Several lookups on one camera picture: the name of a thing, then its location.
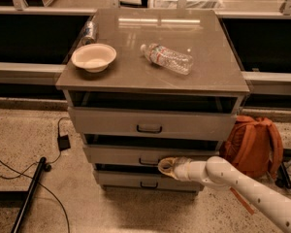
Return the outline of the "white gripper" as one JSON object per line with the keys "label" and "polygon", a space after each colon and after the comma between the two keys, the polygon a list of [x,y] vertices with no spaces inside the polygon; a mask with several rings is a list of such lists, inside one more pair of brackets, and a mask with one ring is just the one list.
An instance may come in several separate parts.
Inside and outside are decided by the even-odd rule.
{"label": "white gripper", "polygon": [[200,162],[184,157],[166,157],[159,161],[158,170],[181,182],[198,182]]}

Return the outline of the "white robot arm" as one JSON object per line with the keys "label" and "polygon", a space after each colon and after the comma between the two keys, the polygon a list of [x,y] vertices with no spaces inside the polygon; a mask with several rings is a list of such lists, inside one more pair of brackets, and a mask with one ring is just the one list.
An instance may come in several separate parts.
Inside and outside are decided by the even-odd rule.
{"label": "white robot arm", "polygon": [[219,156],[207,161],[167,157],[159,161],[158,170],[181,182],[197,182],[213,189],[234,188],[284,233],[291,233],[291,199],[256,182]]}

